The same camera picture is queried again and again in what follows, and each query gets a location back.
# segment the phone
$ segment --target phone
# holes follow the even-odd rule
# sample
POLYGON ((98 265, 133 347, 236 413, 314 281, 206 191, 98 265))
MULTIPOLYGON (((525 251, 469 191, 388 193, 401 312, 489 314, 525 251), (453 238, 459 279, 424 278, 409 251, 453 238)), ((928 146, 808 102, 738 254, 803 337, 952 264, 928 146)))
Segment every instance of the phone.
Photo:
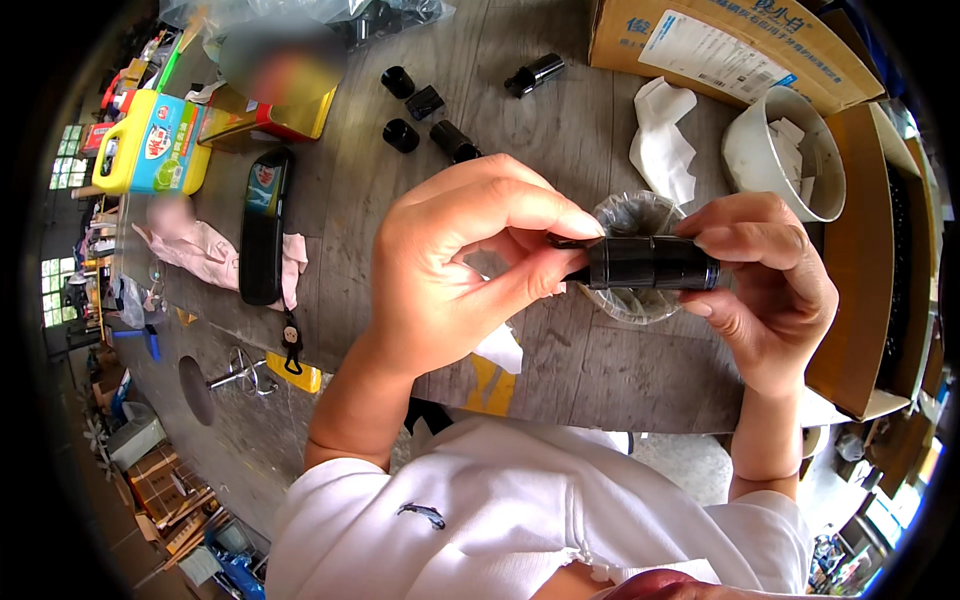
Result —
POLYGON ((250 169, 240 230, 240 298, 264 306, 280 298, 283 261, 283 203, 294 156, 277 148, 250 169))

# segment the lanyard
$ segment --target lanyard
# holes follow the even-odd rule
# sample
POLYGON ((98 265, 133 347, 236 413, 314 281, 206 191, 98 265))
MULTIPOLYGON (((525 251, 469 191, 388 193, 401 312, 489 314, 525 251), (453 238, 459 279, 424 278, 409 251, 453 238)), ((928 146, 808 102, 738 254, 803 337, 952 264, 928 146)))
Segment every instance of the lanyard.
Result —
POLYGON ((283 344, 287 348, 287 362, 283 363, 283 368, 294 375, 303 374, 303 367, 300 366, 300 351, 303 349, 303 341, 300 339, 300 330, 297 328, 297 317, 292 310, 287 308, 286 298, 283 297, 283 290, 280 289, 280 303, 283 305, 283 316, 286 317, 287 325, 283 327, 283 344), (290 363, 294 364, 296 370, 290 368, 290 363))

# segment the person's left hand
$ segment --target person's left hand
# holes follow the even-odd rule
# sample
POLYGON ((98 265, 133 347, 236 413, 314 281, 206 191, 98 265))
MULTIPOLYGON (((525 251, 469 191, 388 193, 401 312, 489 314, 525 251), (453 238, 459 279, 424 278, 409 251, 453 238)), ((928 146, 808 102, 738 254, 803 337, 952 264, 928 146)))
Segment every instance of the person's left hand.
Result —
POLYGON ((596 219, 506 155, 452 166, 400 197, 373 242, 372 319, 378 365, 417 377, 467 356, 530 303, 565 289, 586 265, 545 231, 603 235, 596 219), (478 250, 511 265, 490 281, 464 264, 478 250))

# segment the wooden table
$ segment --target wooden table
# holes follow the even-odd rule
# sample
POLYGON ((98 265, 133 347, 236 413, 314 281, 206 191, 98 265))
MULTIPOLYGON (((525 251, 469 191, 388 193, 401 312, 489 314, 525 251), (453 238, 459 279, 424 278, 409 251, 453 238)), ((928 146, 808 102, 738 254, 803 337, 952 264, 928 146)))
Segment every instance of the wooden table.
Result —
MULTIPOLYGON (((636 131, 633 97, 645 79, 587 65, 588 15, 582 0, 472 0, 452 19, 409 32, 349 58, 322 138, 292 149, 297 163, 286 230, 306 237, 309 266, 297 289, 305 347, 301 359, 336 370, 370 317, 373 235, 391 202, 448 166, 427 132, 449 119, 486 154, 508 153, 590 210, 609 194, 646 189, 627 158, 636 131), (553 82, 518 100, 503 88, 516 69, 548 52, 566 60, 553 82), (444 97, 440 115, 416 124, 420 146, 401 155, 383 142, 384 124, 409 114, 380 84, 403 65, 418 87, 444 97)), ((199 43, 180 59, 166 90, 212 81, 215 66, 199 43)), ((730 193, 720 138, 736 108, 699 96, 679 124, 697 151, 690 166, 699 207, 730 193)), ((261 153, 214 152, 198 218, 239 248, 246 177, 261 153)), ((130 223, 145 221, 146 197, 130 196, 118 240, 120 269, 149 287, 151 255, 130 223)), ((498 258, 471 264, 494 276, 498 258)), ((165 294, 214 326, 259 348, 283 352, 282 316, 244 304, 238 294, 171 268, 165 294)), ((414 394, 520 419, 664 433, 732 431, 742 384, 726 346, 706 323, 683 312, 637 327, 609 318, 576 289, 541 300, 511 319, 524 349, 516 378, 475 356, 417 381, 414 394)))

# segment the tissue paper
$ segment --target tissue paper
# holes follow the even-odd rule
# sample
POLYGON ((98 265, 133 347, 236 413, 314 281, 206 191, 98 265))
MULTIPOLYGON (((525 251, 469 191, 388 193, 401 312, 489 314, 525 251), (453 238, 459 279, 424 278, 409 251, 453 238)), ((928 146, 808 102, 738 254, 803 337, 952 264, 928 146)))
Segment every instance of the tissue paper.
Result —
POLYGON ((637 130, 630 161, 654 193, 679 204, 693 200, 697 178, 687 173, 697 154, 677 129, 677 121, 697 106, 689 89, 673 87, 658 77, 636 93, 637 130))
POLYGON ((473 349, 473 353, 499 365, 511 375, 520 373, 523 365, 523 348, 516 342, 514 332, 507 324, 502 324, 484 338, 483 342, 473 349))

